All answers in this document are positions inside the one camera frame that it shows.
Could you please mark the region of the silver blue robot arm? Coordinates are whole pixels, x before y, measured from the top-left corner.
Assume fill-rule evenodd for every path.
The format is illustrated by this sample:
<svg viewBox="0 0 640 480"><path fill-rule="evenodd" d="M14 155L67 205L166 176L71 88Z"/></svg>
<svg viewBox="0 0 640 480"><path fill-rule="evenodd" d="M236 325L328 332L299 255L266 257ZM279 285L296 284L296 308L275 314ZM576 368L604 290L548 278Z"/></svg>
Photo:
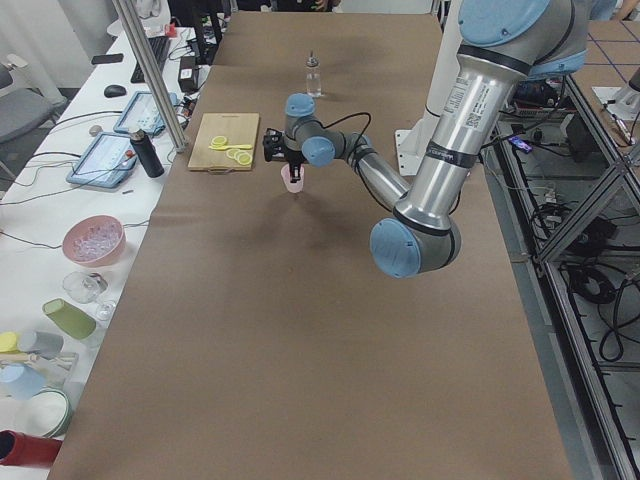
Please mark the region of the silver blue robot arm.
<svg viewBox="0 0 640 480"><path fill-rule="evenodd" d="M412 182L392 170L364 134L324 126L304 93L287 99L284 129L264 135L265 158L282 156L293 183L303 163L344 160L392 213L370 234L377 267L394 278L443 268L461 248L450 212L500 109L518 83L582 67L590 11L588 1L462 2L447 21L461 33L454 56L459 72Z"/></svg>

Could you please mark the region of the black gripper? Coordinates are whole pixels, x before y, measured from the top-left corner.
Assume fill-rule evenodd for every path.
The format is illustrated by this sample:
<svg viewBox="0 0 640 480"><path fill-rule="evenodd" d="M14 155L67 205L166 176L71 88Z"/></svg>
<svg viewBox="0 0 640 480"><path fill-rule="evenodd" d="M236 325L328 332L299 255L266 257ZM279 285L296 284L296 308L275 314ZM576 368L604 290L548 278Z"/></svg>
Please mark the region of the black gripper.
<svg viewBox="0 0 640 480"><path fill-rule="evenodd" d="M289 165L289 181L296 183L296 169L292 165L299 166L297 169L298 181L303 180L304 156L301 151L290 148L286 142L286 135L283 131L267 128L263 138L263 156L266 162L287 162Z"/></svg>

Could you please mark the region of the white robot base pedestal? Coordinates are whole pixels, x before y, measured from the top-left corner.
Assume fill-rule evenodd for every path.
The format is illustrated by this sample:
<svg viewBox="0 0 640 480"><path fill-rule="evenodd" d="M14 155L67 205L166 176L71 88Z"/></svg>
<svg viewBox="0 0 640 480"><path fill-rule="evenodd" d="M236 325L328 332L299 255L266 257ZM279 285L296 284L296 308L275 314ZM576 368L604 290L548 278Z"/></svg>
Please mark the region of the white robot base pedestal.
<svg viewBox="0 0 640 480"><path fill-rule="evenodd" d="M404 177L417 174L427 144L434 134L460 71L456 54L462 41L458 24L461 4L461 0L453 0L449 7L422 117L411 129L395 132L396 158L399 173Z"/></svg>

